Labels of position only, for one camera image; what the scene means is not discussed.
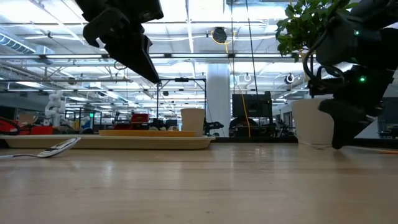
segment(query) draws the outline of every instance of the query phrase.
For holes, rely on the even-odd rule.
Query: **tray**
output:
[[[206,149],[214,137],[129,137],[96,134],[0,136],[15,149],[45,149],[71,138],[81,138],[74,149]]]
[[[195,137],[194,131],[139,131],[139,130],[102,130],[100,136],[129,137]]]

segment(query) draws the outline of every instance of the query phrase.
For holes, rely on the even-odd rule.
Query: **table surface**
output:
[[[0,154],[37,152],[2,150]],[[211,144],[0,161],[2,223],[398,223],[398,156]]]

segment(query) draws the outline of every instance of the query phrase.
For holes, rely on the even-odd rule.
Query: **column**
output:
[[[224,125],[223,130],[216,131],[220,137],[228,137],[228,127],[231,122],[231,94],[229,91],[228,64],[208,64],[207,72],[207,122],[218,121]]]

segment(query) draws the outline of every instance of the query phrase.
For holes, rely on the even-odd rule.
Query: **white vase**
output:
[[[196,108],[181,109],[182,131],[194,131],[195,137],[203,136],[205,110]]]
[[[330,145],[333,140],[333,118],[318,106],[324,99],[297,100],[292,113],[299,144]]]

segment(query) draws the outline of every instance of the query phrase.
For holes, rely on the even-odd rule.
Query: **red object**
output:
[[[40,135],[40,134],[53,134],[52,126],[36,126],[32,129],[28,127],[21,128],[19,135]]]
[[[133,114],[131,116],[132,123],[148,123],[149,122],[149,114]]]
[[[33,127],[30,134],[53,134],[53,128],[52,126]]]
[[[130,121],[115,122],[114,130],[143,130],[148,129],[149,114],[133,114]]]
[[[18,125],[18,121],[14,121],[14,120],[11,120],[11,121],[14,122],[16,125]],[[0,122],[0,131],[9,132],[12,129],[15,129],[15,127],[13,127],[11,124],[9,124],[7,122]]]

